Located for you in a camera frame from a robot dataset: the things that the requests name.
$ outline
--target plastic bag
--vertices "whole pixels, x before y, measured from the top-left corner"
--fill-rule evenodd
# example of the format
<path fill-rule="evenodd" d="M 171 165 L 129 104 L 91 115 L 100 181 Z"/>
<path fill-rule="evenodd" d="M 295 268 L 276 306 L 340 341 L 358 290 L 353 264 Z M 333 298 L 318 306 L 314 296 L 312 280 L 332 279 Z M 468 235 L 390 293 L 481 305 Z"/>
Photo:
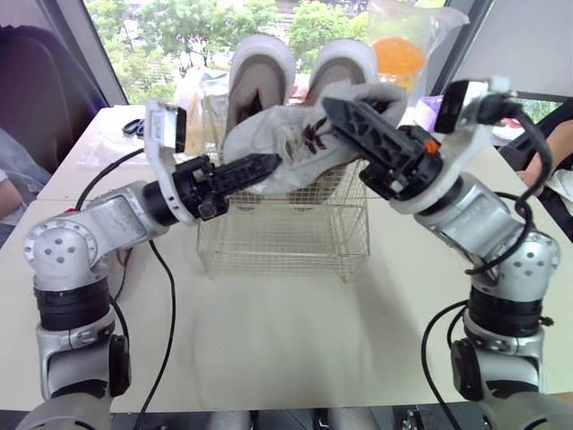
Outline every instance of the plastic bag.
<path fill-rule="evenodd" d="M 451 7 L 424 9 L 395 0 L 371 0 L 368 41 L 382 82 L 410 92 L 433 50 L 469 18 Z"/>
<path fill-rule="evenodd" d="M 187 111 L 185 153 L 200 155 L 218 148 L 225 134 L 229 73 L 195 67 L 190 69 L 175 91 L 175 103 Z"/>

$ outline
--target black cable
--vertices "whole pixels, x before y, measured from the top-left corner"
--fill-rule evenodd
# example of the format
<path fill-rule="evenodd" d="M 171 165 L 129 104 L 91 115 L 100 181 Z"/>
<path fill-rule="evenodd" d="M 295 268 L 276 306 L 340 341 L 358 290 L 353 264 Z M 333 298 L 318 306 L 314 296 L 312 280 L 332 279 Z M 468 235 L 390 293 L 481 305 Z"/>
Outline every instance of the black cable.
<path fill-rule="evenodd" d="M 153 240 L 150 240 L 150 246 L 151 246 L 151 251 L 153 251 L 153 253 L 157 257 L 157 259 L 159 260 L 159 262 L 163 266 L 163 269 L 165 269 L 165 272 L 166 272 L 167 276 L 169 277 L 169 283 L 171 284 L 171 326 L 169 328 L 169 339 L 167 341 L 167 347 L 165 350 L 165 355 L 163 357 L 163 362 L 161 363 L 161 368 L 159 369 L 159 373 L 157 375 L 157 378 L 155 379 L 155 382 L 153 383 L 153 386 L 151 387 L 151 390 L 147 396 L 147 399 L 145 400 L 145 402 L 143 403 L 143 406 L 141 407 L 140 413 L 137 416 L 137 420 L 135 421 L 135 425 L 133 426 L 133 430 L 140 430 L 140 428 L 141 428 L 141 423 L 143 421 L 143 417 L 145 415 L 145 412 L 147 411 L 147 407 L 150 405 L 151 399 L 153 398 L 153 395 L 155 394 L 155 391 L 158 388 L 159 383 L 161 382 L 161 377 L 163 376 L 163 373 L 165 372 L 165 368 L 167 366 L 167 360 L 169 359 L 169 355 L 171 354 L 171 347 L 173 345 L 173 338 L 175 335 L 175 317 L 176 317 L 176 313 L 175 313 L 175 311 L 176 311 L 176 308 L 175 308 L 175 278 L 173 277 L 173 273 L 169 269 L 169 266 L 167 266 L 167 263 L 165 262 L 165 260 L 161 256 L 161 254 L 159 253 L 159 250 L 155 246 L 155 243 L 153 242 Z"/>
<path fill-rule="evenodd" d="M 456 417 L 454 417 L 454 414 L 452 413 L 451 409 L 446 404 L 444 399 L 441 397 L 440 392 L 436 388 L 436 385 L 433 383 L 432 376 L 430 375 L 430 368 L 428 367 L 428 358 L 426 356 L 426 349 L 428 347 L 428 338 L 430 337 L 430 331 L 432 331 L 432 328 L 436 324 L 436 322 L 443 315 L 447 314 L 449 311 L 452 311 L 460 306 L 465 306 L 466 304 L 467 300 L 462 300 L 461 302 L 457 302 L 453 305 L 446 307 L 445 309 L 442 309 L 436 315 L 434 315 L 433 318 L 428 323 L 426 330 L 423 332 L 422 347 L 421 347 L 423 375 L 425 376 L 428 385 L 430 385 L 430 389 L 432 390 L 433 395 L 435 396 L 438 403 L 440 403 L 441 408 L 443 409 L 444 413 L 446 414 L 446 417 L 448 417 L 449 422 L 452 424 L 455 430 L 461 430 L 461 427 L 459 426 L 459 423 L 456 420 Z"/>
<path fill-rule="evenodd" d="M 117 293 L 115 294 L 115 297 L 114 297 L 115 300 L 117 300 L 121 296 L 122 291 L 124 291 L 125 278 L 127 276 L 127 263 L 129 262 L 129 259 L 132 256 L 132 251 L 133 251 L 132 248 L 128 249 L 127 254 L 125 255 L 124 274 L 122 275 L 122 282 L 121 282 L 121 284 L 119 284 L 119 289 L 117 290 Z"/>
<path fill-rule="evenodd" d="M 127 161 L 128 159 L 132 159 L 133 157 L 135 157 L 136 155 L 139 155 L 141 153 L 143 153 L 144 149 L 141 148 L 139 150 L 135 150 L 134 152 L 130 152 L 127 155 L 124 155 L 122 158 L 114 161 L 113 163 L 109 164 L 106 168 L 104 168 L 101 172 L 98 173 L 98 175 L 96 177 L 94 177 L 91 182 L 88 184 L 88 186 L 85 187 L 85 189 L 81 192 L 80 198 L 78 199 L 78 202 L 75 203 L 75 210 L 76 211 L 81 211 L 81 206 L 83 206 L 83 203 L 85 202 L 86 198 L 88 197 L 88 194 L 91 192 L 91 190 L 93 189 L 94 186 L 96 186 L 96 184 L 107 174 L 109 174 L 110 172 L 116 170 L 119 165 L 121 165 L 122 163 L 124 163 L 125 161 Z"/>
<path fill-rule="evenodd" d="M 449 324 L 448 327 L 448 334 L 446 334 L 446 340 L 448 342 L 448 347 L 451 349 L 451 344 L 453 343 L 451 341 L 451 336 L 454 333 L 454 329 L 456 328 L 456 324 L 458 323 L 459 319 L 464 316 L 464 312 L 466 311 L 467 306 L 462 307 L 459 312 L 456 314 L 456 316 L 454 316 L 453 320 L 451 320 L 451 323 Z"/>
<path fill-rule="evenodd" d="M 124 313 L 122 312 L 122 308 L 119 307 L 117 302 L 111 295 L 109 296 L 109 304 L 114 308 L 115 314 L 117 314 L 117 318 L 119 318 L 120 324 L 122 324 L 122 332 L 124 336 L 129 341 L 129 331 L 127 330 L 127 321 L 125 320 Z"/>
<path fill-rule="evenodd" d="M 477 275 L 479 273 L 484 273 L 485 271 L 493 269 L 500 263 L 505 262 L 519 249 L 522 244 L 524 244 L 524 242 L 527 240 L 527 236 L 535 227 L 533 212 L 531 211 L 531 207 L 527 204 L 526 201 L 529 197 L 534 195 L 537 190 L 543 187 L 547 179 L 549 179 L 553 169 L 552 153 L 549 149 L 549 146 L 547 145 L 547 142 L 545 141 L 545 137 L 537 128 L 532 119 L 523 111 L 521 106 L 516 103 L 507 103 L 505 112 L 507 113 L 507 116 L 517 119 L 524 130 L 526 130 L 530 141 L 539 153 L 539 158 L 541 159 L 542 163 L 542 171 L 539 177 L 535 179 L 535 182 L 519 197 L 509 193 L 496 193 L 501 198 L 515 201 L 515 210 L 517 214 L 525 221 L 523 230 L 517 238 L 517 241 L 505 253 L 475 269 L 466 270 L 467 275 Z"/>
<path fill-rule="evenodd" d="M 526 202 L 521 202 L 519 200 L 520 197 L 517 197 L 513 194 L 509 193 L 496 193 L 496 194 L 502 199 L 509 199 L 516 202 L 516 212 L 521 217 L 523 217 L 523 219 L 525 220 L 525 224 L 516 242 L 512 246 L 510 246 L 505 253 L 475 269 L 466 270 L 465 271 L 466 275 L 477 275 L 478 273 L 484 273 L 485 271 L 493 269 L 498 264 L 505 262 L 511 255 L 513 255 L 519 249 L 519 247 L 522 244 L 524 244 L 524 242 L 527 240 L 527 236 L 529 236 L 529 233 L 531 233 L 531 230 L 534 228 L 534 214 L 531 211 L 531 206 L 529 206 L 529 204 L 527 204 Z"/>
<path fill-rule="evenodd" d="M 537 190 L 540 190 L 545 185 L 547 179 L 549 179 L 549 176 L 553 171 L 553 156 L 547 142 L 545 141 L 545 136 L 543 136 L 541 130 L 537 128 L 537 125 L 535 125 L 533 120 L 522 109 L 517 109 L 513 117 L 519 121 L 521 126 L 527 132 L 529 140 L 534 145 L 534 148 L 537 150 L 539 158 L 541 159 L 541 174 L 537 179 L 535 179 L 534 184 L 519 197 L 519 200 L 524 202 L 534 195 Z"/>

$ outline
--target robotic arm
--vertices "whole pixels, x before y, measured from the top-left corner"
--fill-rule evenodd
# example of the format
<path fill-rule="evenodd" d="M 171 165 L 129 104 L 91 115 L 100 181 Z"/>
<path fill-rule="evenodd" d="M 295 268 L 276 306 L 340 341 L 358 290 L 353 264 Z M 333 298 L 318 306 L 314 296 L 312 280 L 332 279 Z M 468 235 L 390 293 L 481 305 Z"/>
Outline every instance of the robotic arm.
<path fill-rule="evenodd" d="M 498 195 L 464 173 L 489 144 L 496 120 L 484 111 L 491 96 L 508 87 L 502 80 L 452 84 L 436 126 L 447 134 L 441 146 L 420 128 L 394 129 L 365 102 L 324 99 L 323 106 L 332 132 L 370 161 L 361 179 L 475 267 L 466 338 L 451 348 L 457 390 L 478 402 L 494 429 L 565 429 L 573 408 L 539 392 L 542 300 L 559 248 L 544 233 L 525 230 Z M 172 108 L 150 103 L 146 154 L 158 181 L 103 195 L 85 211 L 38 224 L 26 237 L 25 255 L 36 272 L 46 402 L 18 430 L 110 427 L 111 400 L 127 389 L 130 376 L 128 339 L 112 334 L 107 255 L 165 234 L 177 221 L 192 225 L 225 213 L 226 195 L 264 180 L 280 163 L 255 154 L 220 168 L 206 156 L 176 166 L 174 148 L 163 142 L 176 147 L 182 124 Z"/>
<path fill-rule="evenodd" d="M 466 338 L 451 347 L 458 392 L 478 402 L 491 428 L 565 429 L 573 408 L 539 393 L 541 326 L 548 321 L 542 300 L 559 247 L 534 228 L 524 230 L 498 195 L 463 173 L 489 144 L 508 88 L 500 79 L 453 83 L 436 124 L 447 133 L 441 146 L 419 127 L 395 130 L 365 102 L 325 99 L 323 106 L 333 133 L 370 161 L 361 179 L 474 265 Z"/>
<path fill-rule="evenodd" d="M 273 154 L 252 154 L 219 168 L 207 156 L 175 165 L 184 124 L 184 111 L 148 102 L 146 152 L 158 181 L 102 195 L 83 211 L 38 224 L 25 237 L 24 254 L 36 272 L 36 335 L 46 402 L 19 430 L 110 428 L 111 401 L 127 390 L 131 373 L 129 340 L 113 334 L 108 256 L 166 234 L 179 220 L 192 225 L 226 213 L 227 195 L 262 181 L 281 162 Z"/>

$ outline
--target power cord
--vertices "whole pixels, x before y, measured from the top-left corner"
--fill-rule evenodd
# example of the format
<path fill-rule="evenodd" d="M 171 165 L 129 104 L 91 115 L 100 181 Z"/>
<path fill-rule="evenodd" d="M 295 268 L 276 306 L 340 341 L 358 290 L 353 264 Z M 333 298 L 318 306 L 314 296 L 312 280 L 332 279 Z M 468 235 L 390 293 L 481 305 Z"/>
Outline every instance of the power cord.
<path fill-rule="evenodd" d="M 503 117 L 512 117 L 517 119 L 524 130 L 526 130 L 526 133 L 529 135 L 529 139 L 539 153 L 539 158 L 541 159 L 542 163 L 542 171 L 535 182 L 519 197 L 509 193 L 497 193 L 497 195 L 501 198 L 515 201 L 516 212 L 521 218 L 524 219 L 525 224 L 516 242 L 510 246 L 507 251 L 505 251 L 499 257 L 485 264 L 482 264 L 475 269 L 466 270 L 466 275 L 470 276 L 484 273 L 493 269 L 500 263 L 505 262 L 527 240 L 527 236 L 529 236 L 529 233 L 534 228 L 534 220 L 531 207 L 527 204 L 526 201 L 529 199 L 529 197 L 534 195 L 537 190 L 543 187 L 547 179 L 549 179 L 553 169 L 553 158 L 549 146 L 545 141 L 545 137 L 537 128 L 532 119 L 523 111 L 521 105 L 518 103 L 507 102 L 505 101 L 504 96 L 496 94 L 489 96 L 489 98 L 484 101 L 482 111 L 483 112 L 481 112 L 478 116 L 478 121 L 482 124 L 495 124 Z"/>
<path fill-rule="evenodd" d="M 159 250 L 155 246 L 155 242 L 153 242 L 153 240 L 150 240 L 150 247 L 151 251 L 153 251 L 157 259 L 163 266 L 163 269 L 165 269 L 167 276 L 169 277 L 169 283 L 171 285 L 171 326 L 169 328 L 169 339 L 167 340 L 167 347 L 165 350 L 165 355 L 163 357 L 163 362 L 161 363 L 161 367 L 159 368 L 159 373 L 155 379 L 155 382 L 153 383 L 153 386 L 151 387 L 147 399 L 145 400 L 143 406 L 141 407 L 141 411 L 137 416 L 137 420 L 135 421 L 133 430 L 139 430 L 141 428 L 141 423 L 143 421 L 143 417 L 145 416 L 145 412 L 147 411 L 147 407 L 150 405 L 151 399 L 153 399 L 153 395 L 155 394 L 155 391 L 158 388 L 159 383 L 161 382 L 161 378 L 163 377 L 163 373 L 165 372 L 167 361 L 169 359 L 169 355 L 171 354 L 171 347 L 173 346 L 173 338 L 175 335 L 175 319 L 176 319 L 175 278 L 173 277 L 171 269 L 169 269 L 169 266 L 167 266 L 167 263 L 159 253 Z"/>
<path fill-rule="evenodd" d="M 464 316 L 464 312 L 466 311 L 466 309 L 467 306 L 462 307 L 456 314 L 456 316 L 454 316 L 454 318 L 451 320 L 451 323 L 449 324 L 448 333 L 446 334 L 446 341 L 448 342 L 448 348 L 450 349 L 451 349 L 451 344 L 453 343 L 451 337 L 454 334 L 454 329 L 456 328 L 456 324 L 461 319 L 461 317 Z"/>
<path fill-rule="evenodd" d="M 78 202 L 75 204 L 74 209 L 76 211 L 81 211 L 81 207 L 85 203 L 85 200 L 88 197 L 89 193 L 91 192 L 91 190 L 93 190 L 93 188 L 96 186 L 96 184 L 103 177 L 108 175 L 110 172 L 114 171 L 116 168 L 118 168 L 122 163 L 126 162 L 128 159 L 132 159 L 133 157 L 135 157 L 135 156 L 137 156 L 143 152 L 144 152 L 144 149 L 139 149 L 139 150 L 135 150 L 133 152 L 130 152 L 129 154 L 118 159 L 117 161 L 114 161 L 113 163 L 109 164 L 106 168 L 104 168 L 101 172 L 99 172 L 98 175 L 96 177 L 94 177 L 90 181 L 90 183 L 85 187 L 85 189 L 81 192 L 80 198 L 78 199 Z M 167 265 L 165 259 L 163 258 L 163 256 L 161 255 L 161 253 L 159 252 L 157 247 L 155 246 L 155 243 L 153 242 L 153 240 L 150 240 L 150 247 L 151 247 L 151 251 L 156 256 L 156 258 L 158 259 L 161 266 L 163 266 L 167 276 L 169 277 L 170 290 L 171 290 L 171 324 L 170 324 L 170 328 L 169 328 L 169 338 L 167 340 L 167 347 L 166 347 L 165 355 L 163 357 L 163 361 L 161 363 L 161 367 L 159 368 L 158 375 L 155 379 L 155 382 L 153 383 L 153 386 L 151 387 L 150 393 L 148 394 L 145 402 L 143 403 L 143 406 L 141 407 L 140 413 L 138 414 L 137 419 L 135 421 L 135 425 L 133 426 L 133 430 L 140 430 L 140 428 L 141 428 L 141 423 L 143 421 L 143 418 L 145 416 L 147 408 L 148 408 L 151 400 L 153 399 L 155 391 L 157 390 L 159 383 L 161 382 L 161 378 L 163 377 L 163 373 L 165 372 L 165 369 L 167 367 L 167 361 L 169 360 L 169 356 L 171 355 L 171 348 L 173 346 L 173 338 L 175 335 L 175 317 L 176 317 L 176 313 L 175 313 L 176 312 L 175 278 L 173 277 L 173 273 L 171 272 L 171 269 L 169 269 L 169 266 Z M 128 251 L 128 254 L 125 256 L 125 259 L 124 259 L 124 275 L 122 277 L 120 288 L 118 289 L 115 297 L 112 297 L 111 295 L 109 296 L 109 303 L 114 308 L 115 313 L 117 314 L 117 318 L 119 319 L 119 322 L 122 326 L 122 332 L 124 333 L 124 336 L 127 338 L 128 341 L 129 341 L 129 331 L 127 328 L 127 321 L 125 320 L 124 313 L 122 312 L 121 307 L 116 302 L 116 300 L 119 298 L 119 296 L 121 295 L 121 293 L 124 289 L 125 276 L 126 276 L 126 271 L 127 271 L 127 263 L 129 262 L 130 257 L 131 257 L 131 250 Z"/>
<path fill-rule="evenodd" d="M 129 343 L 129 331 L 127 330 L 127 321 L 125 320 L 122 308 L 119 307 L 115 299 L 111 296 L 109 296 L 109 304 L 114 308 L 117 318 L 119 318 L 119 323 L 122 325 L 122 332 Z"/>
<path fill-rule="evenodd" d="M 75 203 L 75 210 L 76 211 L 81 211 L 81 206 L 83 206 L 86 198 L 88 197 L 88 194 L 91 192 L 91 190 L 93 190 L 93 187 L 96 186 L 96 184 L 101 181 L 101 179 L 108 175 L 109 173 L 113 172 L 114 170 L 116 170 L 122 163 L 126 162 L 128 159 L 132 159 L 133 157 L 135 157 L 136 155 L 140 155 L 144 152 L 145 150 L 143 148 L 135 150 L 134 152 L 130 152 L 127 155 L 124 155 L 122 158 L 118 159 L 117 161 L 114 161 L 113 163 L 109 164 L 106 168 L 104 168 L 101 172 L 98 173 L 98 175 L 96 177 L 94 177 L 91 182 L 88 184 L 88 186 L 85 187 L 85 189 L 81 192 L 80 194 L 80 198 L 78 199 L 78 202 Z"/>
<path fill-rule="evenodd" d="M 428 338 L 430 337 L 430 332 L 432 331 L 432 328 L 436 324 L 436 322 L 448 312 L 453 311 L 454 309 L 457 309 L 460 306 L 466 306 L 466 305 L 467 305 L 467 300 L 462 300 L 461 302 L 454 303 L 453 305 L 450 305 L 445 309 L 442 309 L 436 315 L 434 315 L 433 318 L 430 320 L 430 322 L 428 322 L 426 330 L 423 332 L 422 347 L 421 347 L 423 375 L 425 376 L 428 385 L 430 385 L 430 389 L 432 390 L 434 397 L 440 404 L 441 408 L 446 414 L 446 417 L 448 417 L 449 422 L 452 424 L 455 430 L 461 430 L 461 427 L 458 421 L 456 420 L 456 417 L 452 413 L 451 409 L 449 408 L 448 404 L 441 397 L 440 392 L 436 388 L 436 385 L 433 383 L 432 375 L 430 374 L 430 367 L 428 366 L 427 348 L 428 348 Z"/>
<path fill-rule="evenodd" d="M 122 275 L 122 281 L 119 284 L 119 289 L 117 290 L 117 293 L 115 293 L 114 300 L 117 300 L 122 295 L 122 292 L 124 291 L 125 278 L 127 277 L 127 263 L 129 262 L 129 259 L 132 257 L 132 251 L 133 251 L 133 248 L 128 249 L 124 260 L 122 262 L 120 262 L 124 266 L 124 274 Z"/>

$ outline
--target white bracket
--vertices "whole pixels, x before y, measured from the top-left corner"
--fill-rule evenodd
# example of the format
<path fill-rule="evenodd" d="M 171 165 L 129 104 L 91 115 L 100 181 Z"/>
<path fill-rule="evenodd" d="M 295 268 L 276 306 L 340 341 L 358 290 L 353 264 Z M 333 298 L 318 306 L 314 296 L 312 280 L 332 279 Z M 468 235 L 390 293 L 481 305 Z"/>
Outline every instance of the white bracket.
<path fill-rule="evenodd" d="M 467 102 L 463 110 L 475 114 L 473 105 L 492 93 L 508 92 L 509 79 L 494 77 L 489 81 L 472 82 L 473 88 L 468 88 Z M 443 168 L 435 181 L 416 197 L 400 202 L 391 200 L 390 206 L 399 213 L 413 214 L 425 211 L 441 199 L 456 183 L 464 172 L 467 163 L 475 157 L 486 145 L 490 144 L 492 135 L 491 125 L 480 125 L 472 121 L 473 118 L 462 116 L 458 120 L 456 131 L 447 134 L 444 138 L 440 155 Z"/>
<path fill-rule="evenodd" d="M 143 141 L 145 156 L 159 182 L 159 189 L 173 215 L 187 226 L 197 219 L 185 208 L 175 187 L 175 136 L 177 108 L 156 100 L 145 103 Z"/>

